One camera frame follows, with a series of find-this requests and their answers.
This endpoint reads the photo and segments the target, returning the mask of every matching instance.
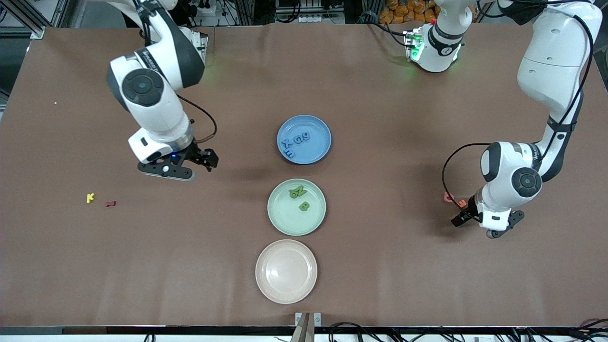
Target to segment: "plate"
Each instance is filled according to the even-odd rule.
[[[271,301],[303,300],[317,282],[317,261],[302,242],[279,240],[268,245],[255,264],[255,281]]]
[[[294,178],[279,184],[268,198],[268,217],[279,231],[302,236],[317,229],[325,218],[323,192],[313,182]]]
[[[331,132],[323,120],[298,115],[285,121],[278,130],[277,146],[283,157],[296,164],[312,164],[330,150]]]

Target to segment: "cable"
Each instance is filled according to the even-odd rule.
[[[148,334],[146,335],[146,337],[143,338],[143,342],[148,342],[148,338],[150,338],[150,342],[156,342],[156,335],[148,332]]]
[[[580,327],[579,329],[591,328],[591,327],[593,327],[593,326],[598,325],[599,323],[604,323],[604,322],[608,322],[608,318],[604,318],[604,319],[598,319],[598,320],[596,320],[596,321],[594,321],[594,322],[591,322],[591,323],[589,323],[589,324],[586,324],[586,325],[584,325],[584,326]]]
[[[452,201],[452,203],[456,206],[456,208],[458,208],[458,210],[464,214],[466,214],[468,217],[472,218],[473,220],[480,222],[480,220],[477,217],[474,217],[473,215],[469,214],[468,212],[464,211],[457,203],[456,200],[452,197],[452,195],[450,194],[450,192],[447,189],[447,185],[446,185],[446,167],[447,164],[449,163],[450,159],[452,159],[452,157],[458,153],[460,150],[462,150],[463,148],[466,147],[470,147],[470,146],[489,146],[490,144],[487,142],[474,142],[473,144],[466,144],[466,145],[462,145],[461,147],[459,147],[456,151],[452,152],[452,154],[447,157],[447,160],[445,162],[445,164],[443,164],[443,169],[441,170],[441,183],[443,184],[443,189],[446,191],[447,197]]]
[[[547,342],[553,342],[551,341],[551,339],[549,337],[546,337],[545,335],[541,334],[541,333],[537,333],[534,329],[532,328],[528,328],[528,330],[532,331],[532,333],[539,335],[540,337],[542,337],[545,341]]]
[[[359,341],[363,340],[363,338],[361,337],[361,331],[363,331],[365,334],[369,335],[369,337],[373,338],[374,340],[376,340],[378,342],[384,342],[375,333],[370,332],[366,328],[364,328],[356,323],[351,323],[351,322],[339,322],[339,323],[334,323],[334,324],[330,325],[330,332],[327,335],[327,338],[329,339],[330,342],[334,342],[334,331],[342,326],[354,326],[354,327],[359,328],[359,330],[357,331],[357,336],[359,338]]]
[[[252,17],[252,16],[248,15],[247,13],[243,13],[243,12],[239,11],[239,10],[237,9],[236,5],[235,5],[235,4],[233,4],[232,2],[230,2],[230,1],[228,1],[228,0],[225,0],[224,2],[228,3],[228,4],[229,4],[229,5],[230,5],[230,6],[231,6],[231,7],[232,7],[232,8],[233,8],[235,11],[237,11],[237,13],[238,13],[238,14],[245,15],[245,16],[249,17],[251,20],[255,20],[255,18],[254,18],[254,17]]]
[[[388,24],[385,24],[385,25],[386,25],[387,30],[388,30],[388,31],[389,31],[389,33],[390,33],[390,36],[391,36],[391,37],[393,37],[393,39],[394,39],[394,40],[397,42],[397,44],[399,44],[399,45],[401,45],[401,46],[403,46],[403,47],[409,47],[409,48],[411,48],[411,49],[413,49],[413,48],[415,47],[414,45],[411,45],[411,44],[406,44],[406,43],[402,43],[402,42],[400,42],[400,41],[399,41],[399,39],[397,39],[397,37],[395,37],[395,35],[393,34],[393,31],[391,31],[391,30],[389,29],[389,25],[388,25]]]
[[[300,16],[301,9],[302,9],[302,2],[300,0],[297,0],[297,2],[294,4],[294,11],[291,13],[291,15],[289,16],[289,18],[287,20],[282,20],[279,18],[276,18],[275,20],[280,23],[289,24],[289,23],[295,21]]]
[[[213,138],[215,136],[215,134],[218,132],[218,124],[215,122],[215,119],[213,118],[213,116],[211,116],[211,114],[209,114],[209,112],[204,110],[201,106],[197,105],[196,103],[186,99],[185,97],[183,97],[179,94],[178,94],[178,98],[184,102],[187,102],[188,104],[190,104],[191,106],[195,107],[196,109],[202,111],[203,113],[205,113],[209,117],[209,119],[211,119],[211,122],[213,122],[213,133],[211,133],[210,135],[208,135],[202,139],[193,140],[192,142],[194,142],[195,144],[200,144],[202,142],[211,140],[211,138]]]

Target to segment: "metal frame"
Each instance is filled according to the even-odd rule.
[[[31,32],[32,39],[42,38],[44,28],[52,26],[50,21],[26,0],[0,0],[0,4]]]
[[[46,19],[27,0],[0,0],[0,4],[23,27],[0,27],[0,38],[42,39],[45,27],[63,27],[68,20],[68,12],[74,8],[76,0],[59,0],[53,17]]]

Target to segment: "white plate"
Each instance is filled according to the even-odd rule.
[[[317,282],[317,261],[301,242],[275,241],[260,254],[255,264],[255,281],[271,301],[293,304],[313,290]]]

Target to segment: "metal bracket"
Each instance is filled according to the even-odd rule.
[[[295,326],[294,334],[291,336],[290,342],[314,342],[314,326],[315,326],[315,317],[313,317],[309,312],[301,312],[300,319],[297,318],[298,313],[296,313],[296,321],[297,325]],[[319,313],[319,323],[321,322],[321,314]]]
[[[298,322],[300,321],[300,317],[302,317],[302,312],[296,312],[295,313],[295,325],[298,325]],[[315,312],[314,313],[314,326],[316,327],[320,327],[321,326],[321,313],[320,312]]]
[[[32,31],[32,34],[30,35],[30,39],[36,39],[36,40],[40,40],[42,39],[42,37],[44,37],[44,29],[46,27],[43,27],[42,30],[36,32],[36,31]]]

